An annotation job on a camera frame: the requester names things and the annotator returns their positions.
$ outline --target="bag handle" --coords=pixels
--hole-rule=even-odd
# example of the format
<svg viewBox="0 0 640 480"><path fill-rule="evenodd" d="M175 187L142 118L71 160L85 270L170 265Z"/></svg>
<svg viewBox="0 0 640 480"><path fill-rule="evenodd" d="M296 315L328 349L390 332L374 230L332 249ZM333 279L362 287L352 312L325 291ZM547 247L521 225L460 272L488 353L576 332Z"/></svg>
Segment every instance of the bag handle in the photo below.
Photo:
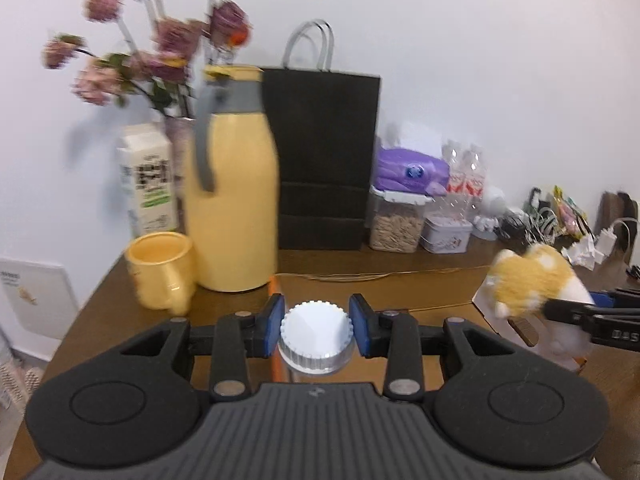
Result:
<svg viewBox="0 0 640 480"><path fill-rule="evenodd" d="M292 35L289 38L289 41L287 41L287 46L285 47L284 54L282 56L282 66L284 68L289 68L289 60L291 57L291 52L293 51L293 47L296 45L302 35L312 27L317 27L322 33L322 50L320 51L320 56L318 58L318 63L316 64L316 68L318 70L327 70L329 72L331 71L331 63L334 57L335 36L334 30L331 28L331 25L326 22L326 20L311 20L310 22L303 23L293 31Z"/></svg>

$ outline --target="green label stripe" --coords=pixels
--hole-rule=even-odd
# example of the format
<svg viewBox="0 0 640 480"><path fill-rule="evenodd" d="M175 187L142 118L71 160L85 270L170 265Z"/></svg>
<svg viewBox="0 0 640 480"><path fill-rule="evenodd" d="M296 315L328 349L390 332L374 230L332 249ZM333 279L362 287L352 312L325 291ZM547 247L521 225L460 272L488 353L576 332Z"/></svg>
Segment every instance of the green label stripe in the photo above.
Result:
<svg viewBox="0 0 640 480"><path fill-rule="evenodd" d="M169 196L163 196L160 198L155 198L153 200L147 200L146 202L142 203L142 207L153 207L155 205L166 204L167 202L169 202L169 200L171 200L171 197Z"/></svg>

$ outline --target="yellow mug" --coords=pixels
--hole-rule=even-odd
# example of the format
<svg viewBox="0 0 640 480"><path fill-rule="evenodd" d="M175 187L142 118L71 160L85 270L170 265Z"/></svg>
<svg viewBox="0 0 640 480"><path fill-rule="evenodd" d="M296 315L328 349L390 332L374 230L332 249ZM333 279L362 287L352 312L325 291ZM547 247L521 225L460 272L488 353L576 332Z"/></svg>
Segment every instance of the yellow mug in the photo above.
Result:
<svg viewBox="0 0 640 480"><path fill-rule="evenodd" d="M151 233L129 244L124 254L143 306L187 314L196 291L192 247L190 238L174 232Z"/></svg>

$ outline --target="milk carton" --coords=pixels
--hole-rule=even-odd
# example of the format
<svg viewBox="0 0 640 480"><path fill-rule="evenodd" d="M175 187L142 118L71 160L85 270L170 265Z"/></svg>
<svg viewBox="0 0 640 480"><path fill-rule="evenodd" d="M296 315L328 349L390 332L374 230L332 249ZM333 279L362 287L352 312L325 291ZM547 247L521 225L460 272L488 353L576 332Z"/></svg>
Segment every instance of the milk carton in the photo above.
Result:
<svg viewBox="0 0 640 480"><path fill-rule="evenodd" d="M171 145L159 125L127 126L118 155L133 235L177 229Z"/></svg>

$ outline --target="plush toy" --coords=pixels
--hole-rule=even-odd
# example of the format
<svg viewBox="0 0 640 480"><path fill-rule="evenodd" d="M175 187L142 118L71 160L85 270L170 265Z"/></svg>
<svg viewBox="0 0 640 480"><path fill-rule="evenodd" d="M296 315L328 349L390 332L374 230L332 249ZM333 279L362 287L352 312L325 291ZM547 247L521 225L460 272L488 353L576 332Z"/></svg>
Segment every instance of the plush toy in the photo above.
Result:
<svg viewBox="0 0 640 480"><path fill-rule="evenodd" d="M499 318L537 314L548 299L593 304L571 265L553 247L542 244L531 246L524 256L501 251L485 285ZM589 335L580 328L539 317L552 336L553 353L564 351L573 357L588 353Z"/></svg>

